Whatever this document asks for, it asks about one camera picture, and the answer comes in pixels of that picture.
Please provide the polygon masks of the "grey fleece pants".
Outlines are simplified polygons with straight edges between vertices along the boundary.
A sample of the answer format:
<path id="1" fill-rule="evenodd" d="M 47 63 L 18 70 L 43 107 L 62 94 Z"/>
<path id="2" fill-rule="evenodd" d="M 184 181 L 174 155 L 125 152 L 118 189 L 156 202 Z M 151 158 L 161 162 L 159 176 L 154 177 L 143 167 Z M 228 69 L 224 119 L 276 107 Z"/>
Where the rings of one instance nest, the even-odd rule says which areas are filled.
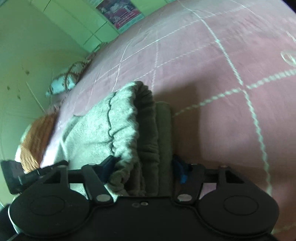
<path id="1" fill-rule="evenodd" d="M 171 110 L 140 81 L 126 84 L 64 128 L 55 161 L 69 169 L 116 157 L 106 188 L 112 196 L 172 193 Z"/>

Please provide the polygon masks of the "orange knitted cloth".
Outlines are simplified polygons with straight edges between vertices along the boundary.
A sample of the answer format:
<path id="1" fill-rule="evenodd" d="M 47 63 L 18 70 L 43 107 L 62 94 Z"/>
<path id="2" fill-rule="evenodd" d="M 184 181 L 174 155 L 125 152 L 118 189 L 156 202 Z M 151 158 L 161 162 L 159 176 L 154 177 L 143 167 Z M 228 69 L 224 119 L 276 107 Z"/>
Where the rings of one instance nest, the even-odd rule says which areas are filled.
<path id="1" fill-rule="evenodd" d="M 57 113 L 41 116 L 30 124 L 23 133 L 16 151 L 15 161 L 21 164 L 26 173 L 40 168 L 57 116 Z"/>

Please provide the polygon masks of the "patterned pillow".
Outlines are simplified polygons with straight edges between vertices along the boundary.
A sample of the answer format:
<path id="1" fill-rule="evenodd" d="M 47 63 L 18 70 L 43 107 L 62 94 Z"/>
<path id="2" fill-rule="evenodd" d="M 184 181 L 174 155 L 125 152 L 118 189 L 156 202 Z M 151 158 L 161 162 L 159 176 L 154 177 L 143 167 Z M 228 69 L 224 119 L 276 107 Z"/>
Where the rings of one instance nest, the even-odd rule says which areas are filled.
<path id="1" fill-rule="evenodd" d="M 96 53 L 93 52 L 85 59 L 78 60 L 64 68 L 52 79 L 45 96 L 50 97 L 73 89 L 79 82 L 82 74 L 88 68 L 95 55 Z"/>

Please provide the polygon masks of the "pink quilted bedspread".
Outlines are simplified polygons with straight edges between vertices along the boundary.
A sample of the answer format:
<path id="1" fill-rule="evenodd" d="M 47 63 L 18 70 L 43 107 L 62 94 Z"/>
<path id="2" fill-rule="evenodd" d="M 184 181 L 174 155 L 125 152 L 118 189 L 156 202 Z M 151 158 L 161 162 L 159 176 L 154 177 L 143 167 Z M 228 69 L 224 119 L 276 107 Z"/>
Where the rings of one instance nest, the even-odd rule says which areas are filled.
<path id="1" fill-rule="evenodd" d="M 170 104 L 183 160 L 234 167 L 278 202 L 295 240 L 295 12 L 283 1 L 175 1 L 99 51 L 62 105 L 64 125 L 126 83 Z"/>

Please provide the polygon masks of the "cream wardrobe with picture panels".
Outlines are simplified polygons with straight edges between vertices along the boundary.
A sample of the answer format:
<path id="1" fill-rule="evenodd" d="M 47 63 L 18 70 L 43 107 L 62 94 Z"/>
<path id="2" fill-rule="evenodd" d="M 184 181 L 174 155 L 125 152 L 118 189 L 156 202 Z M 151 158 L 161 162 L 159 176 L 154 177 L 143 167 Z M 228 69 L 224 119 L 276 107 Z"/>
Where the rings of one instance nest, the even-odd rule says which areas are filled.
<path id="1" fill-rule="evenodd" d="M 87 52 L 171 1 L 29 1 Z"/>

